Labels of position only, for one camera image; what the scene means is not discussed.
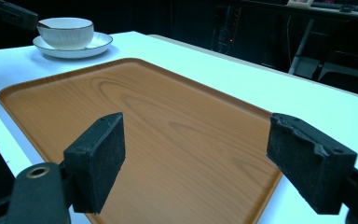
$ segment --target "tabletop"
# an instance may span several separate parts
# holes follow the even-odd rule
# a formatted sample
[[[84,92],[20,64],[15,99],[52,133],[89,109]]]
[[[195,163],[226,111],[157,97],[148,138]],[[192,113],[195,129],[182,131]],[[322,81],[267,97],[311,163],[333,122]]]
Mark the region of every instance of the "tabletop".
[[[34,46],[0,49],[0,90],[98,63],[138,58],[267,111],[303,119],[358,153],[356,94],[161,36],[128,32],[112,37],[106,52],[76,60],[49,57]],[[1,105],[0,153],[14,175],[43,161]],[[344,223],[347,211],[343,206],[339,216],[316,215],[283,177],[259,223]],[[87,222],[81,215],[73,221]]]

